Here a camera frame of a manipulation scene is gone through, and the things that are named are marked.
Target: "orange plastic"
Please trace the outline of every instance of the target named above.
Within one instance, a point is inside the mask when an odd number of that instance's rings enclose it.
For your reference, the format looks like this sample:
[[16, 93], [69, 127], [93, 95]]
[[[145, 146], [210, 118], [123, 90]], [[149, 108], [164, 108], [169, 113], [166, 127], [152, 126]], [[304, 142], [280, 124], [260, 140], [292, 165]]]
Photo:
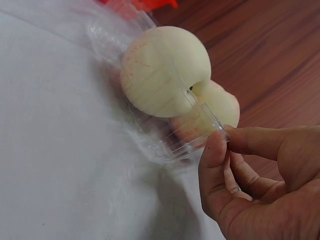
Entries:
[[[103, 3], [107, 4], [109, 0], [101, 0]], [[149, 12], [165, 5], [171, 5], [174, 8], [178, 7], [176, 0], [131, 0], [131, 2], [137, 10]]]

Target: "wrinkled plastic wrap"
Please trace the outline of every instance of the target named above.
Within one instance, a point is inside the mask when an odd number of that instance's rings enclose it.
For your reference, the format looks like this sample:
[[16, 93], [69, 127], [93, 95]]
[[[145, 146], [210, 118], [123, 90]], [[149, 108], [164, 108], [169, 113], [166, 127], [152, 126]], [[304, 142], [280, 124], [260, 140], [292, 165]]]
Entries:
[[[119, 73], [126, 49], [141, 33], [156, 27], [145, 12], [137, 11], [125, 0], [111, 0], [106, 5], [92, 0], [69, 0], [67, 7], [63, 0], [16, 0], [14, 4], [0, 0], [0, 3], [0, 11], [60, 36], [95, 54], [110, 78], [107, 84], [113, 88], [119, 107], [123, 110], [123, 121], [129, 123], [129, 126], [139, 133], [137, 144], [147, 149], [152, 156], [176, 160], [188, 158], [195, 152], [201, 151], [201, 146], [211, 132], [202, 134], [192, 142], [183, 142], [172, 130], [170, 119], [157, 118], [140, 112], [131, 105], [122, 92]], [[173, 56], [162, 55], [162, 52], [162, 49], [159, 49], [159, 56], [166, 59], [166, 70], [172, 73], [172, 77], [179, 78], [174, 64], [170, 63], [174, 62]], [[189, 90], [183, 86], [183, 79], [180, 89]], [[226, 134], [208, 106], [199, 106], [199, 110], [202, 118], [210, 121], [215, 130]]]

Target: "wooden surface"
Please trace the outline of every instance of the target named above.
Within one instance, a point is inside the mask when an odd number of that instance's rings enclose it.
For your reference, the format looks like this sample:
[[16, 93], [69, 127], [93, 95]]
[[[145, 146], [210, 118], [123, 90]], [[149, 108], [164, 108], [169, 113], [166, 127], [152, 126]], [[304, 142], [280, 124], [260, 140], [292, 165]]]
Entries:
[[[241, 106], [240, 127], [320, 124], [320, 0], [181, 0], [154, 12], [160, 25], [196, 34], [212, 79]], [[280, 179], [275, 162], [246, 157]]]

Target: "white cloth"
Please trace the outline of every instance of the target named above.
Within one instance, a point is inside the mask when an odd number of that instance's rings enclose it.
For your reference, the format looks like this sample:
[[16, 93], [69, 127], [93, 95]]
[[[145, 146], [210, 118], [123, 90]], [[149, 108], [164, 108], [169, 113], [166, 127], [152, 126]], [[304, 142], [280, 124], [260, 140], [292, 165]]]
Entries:
[[1, 239], [224, 239], [197, 162], [151, 163], [92, 52], [5, 12], [0, 39]]

